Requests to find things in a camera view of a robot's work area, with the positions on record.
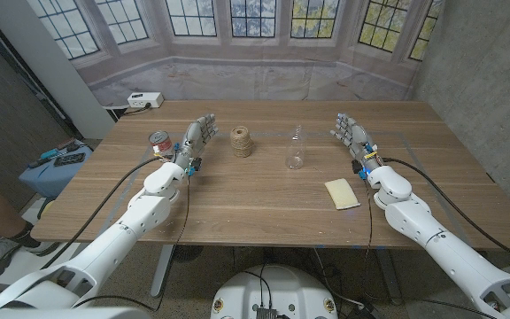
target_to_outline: wall outlet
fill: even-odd
[[[160,107],[164,100],[160,92],[134,92],[127,98],[129,106],[136,108],[143,108],[147,103],[151,103],[151,108]]]

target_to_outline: twine spool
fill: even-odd
[[[248,157],[251,155],[253,141],[246,127],[232,129],[229,137],[231,137],[231,148],[234,149],[234,155],[237,157]]]

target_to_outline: wooden table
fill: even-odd
[[[510,247],[510,199],[486,175],[426,103],[311,101],[173,101],[160,109],[121,119],[88,162],[68,184],[33,230],[40,240],[66,241],[80,228],[112,186],[132,167],[152,156],[150,133],[163,129],[180,142],[188,125],[205,113],[215,113],[220,133],[202,155],[201,172],[190,179],[189,219],[183,245],[278,245],[363,247],[369,236],[369,212],[364,183],[352,173],[352,156],[329,131],[338,113],[363,125],[383,157],[408,161],[424,169],[478,225]],[[285,167],[287,135],[295,125],[308,132],[305,164]],[[255,149],[236,158],[229,132],[244,125]],[[413,191],[432,208],[449,230],[475,248],[496,249],[436,195],[414,171],[391,163],[408,179]],[[113,195],[81,235],[91,241],[127,207],[157,169],[143,167]],[[337,211],[324,183],[348,180],[361,206]],[[142,240],[173,244],[186,212],[186,187],[168,219]],[[420,248],[389,226],[384,212],[373,208],[372,246]]]

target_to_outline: window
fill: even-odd
[[[68,59],[98,51],[73,0],[28,0],[28,3]]]
[[[410,3],[411,0],[370,1],[359,42],[393,52]]]
[[[174,35],[216,36],[212,0],[166,0]]]
[[[276,0],[230,0],[233,36],[274,37]]]
[[[411,58],[419,61],[422,61],[424,58],[424,51],[429,44],[430,35],[432,34],[432,29],[434,29],[436,25],[441,6],[442,0],[433,0],[432,4],[430,4],[429,12],[424,19],[424,23],[422,23],[421,32],[416,38],[416,43],[414,43]]]
[[[95,0],[117,44],[145,39],[147,31],[135,0]]]
[[[338,0],[294,0],[292,38],[331,38]]]

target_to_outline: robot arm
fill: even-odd
[[[168,217],[179,195],[176,184],[200,169],[197,156],[217,131],[213,114],[190,124],[173,162],[147,176],[127,211],[108,230],[73,259],[33,272],[9,286],[0,293],[0,308],[70,308],[96,296],[137,240]]]
[[[496,318],[510,318],[510,274],[493,266],[431,214],[412,192],[412,185],[377,155],[371,136],[352,118],[338,114],[337,131],[330,131],[350,149],[372,188],[375,203],[389,225],[424,248],[467,295],[477,309]]]

